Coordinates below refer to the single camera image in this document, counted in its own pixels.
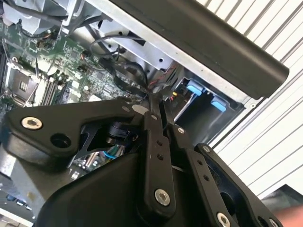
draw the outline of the black bracket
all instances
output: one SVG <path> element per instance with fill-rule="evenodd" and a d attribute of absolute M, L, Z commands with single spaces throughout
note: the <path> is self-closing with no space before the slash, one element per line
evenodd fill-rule
<path fill-rule="evenodd" d="M 150 97 L 151 111 L 144 115 L 146 141 L 140 151 L 138 212 L 147 223 L 161 224 L 176 212 L 168 138 L 163 136 L 159 101 Z"/>
<path fill-rule="evenodd" d="M 220 159 L 211 147 L 200 143 L 195 151 L 203 155 L 206 164 L 220 178 L 218 189 L 224 198 L 229 212 L 237 219 L 240 227 L 282 226 L 280 221 L 268 210 L 257 196 L 240 180 L 240 178 Z"/>
<path fill-rule="evenodd" d="M 38 106 L 7 113 L 1 130 L 3 148 L 10 154 L 51 171 L 66 169 L 79 150 L 81 128 L 114 121 L 130 122 L 134 110 L 122 100 Z M 26 117 L 42 122 L 37 130 L 22 125 Z"/>

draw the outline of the black metal arm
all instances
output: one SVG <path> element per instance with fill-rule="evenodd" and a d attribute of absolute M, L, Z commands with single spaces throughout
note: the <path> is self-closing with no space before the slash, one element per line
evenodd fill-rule
<path fill-rule="evenodd" d="M 113 227 L 282 227 L 211 147 L 190 144 L 166 102 L 149 96 L 149 106 L 112 100 L 6 114 L 1 152 L 16 158 L 10 177 L 39 213 L 35 227 L 100 222 Z M 113 144 L 125 145 L 127 154 L 68 180 L 66 169 L 75 157 Z"/>

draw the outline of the corrugated metal wall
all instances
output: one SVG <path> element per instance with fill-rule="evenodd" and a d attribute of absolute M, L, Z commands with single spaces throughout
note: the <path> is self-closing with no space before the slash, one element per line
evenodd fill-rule
<path fill-rule="evenodd" d="M 284 184 L 303 194 L 303 1 L 199 2 L 290 68 L 286 83 L 216 152 L 260 198 Z"/>

